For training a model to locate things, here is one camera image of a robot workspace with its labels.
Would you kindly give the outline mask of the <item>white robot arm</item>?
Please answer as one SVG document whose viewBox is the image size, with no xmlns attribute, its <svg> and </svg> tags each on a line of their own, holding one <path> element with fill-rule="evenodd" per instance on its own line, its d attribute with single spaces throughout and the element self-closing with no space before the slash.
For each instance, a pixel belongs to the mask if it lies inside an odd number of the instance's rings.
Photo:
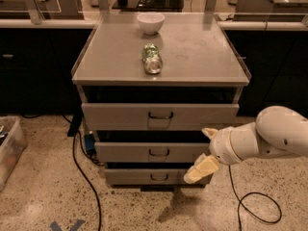
<svg viewBox="0 0 308 231">
<path fill-rule="evenodd" d="M 308 119 L 282 106 L 262 110 L 253 122 L 223 129 L 203 128 L 210 155 L 201 154 L 184 175 L 193 184 L 249 158 L 308 156 Z"/>
</svg>

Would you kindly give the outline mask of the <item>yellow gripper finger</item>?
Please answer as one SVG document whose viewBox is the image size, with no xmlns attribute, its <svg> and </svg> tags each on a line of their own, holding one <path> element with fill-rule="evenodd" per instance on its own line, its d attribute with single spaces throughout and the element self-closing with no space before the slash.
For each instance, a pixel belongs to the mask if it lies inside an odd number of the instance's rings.
<svg viewBox="0 0 308 231">
<path fill-rule="evenodd" d="M 193 166 L 184 175 L 184 181 L 188 184 L 193 184 L 200 179 L 209 176 L 219 169 L 218 160 L 212 155 L 201 154 Z"/>
<path fill-rule="evenodd" d="M 203 128 L 202 129 L 202 133 L 209 139 L 212 139 L 217 132 L 218 132 L 218 129 L 215 129 L 215 128 Z"/>
</svg>

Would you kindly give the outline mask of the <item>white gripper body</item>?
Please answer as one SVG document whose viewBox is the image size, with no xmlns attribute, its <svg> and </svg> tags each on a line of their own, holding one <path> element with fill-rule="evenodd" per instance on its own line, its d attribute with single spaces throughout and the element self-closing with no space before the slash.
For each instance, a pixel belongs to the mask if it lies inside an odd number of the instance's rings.
<svg viewBox="0 0 308 231">
<path fill-rule="evenodd" d="M 251 122 L 218 130 L 210 139 L 209 150 L 224 165 L 234 165 L 259 154 L 260 137 Z"/>
</svg>

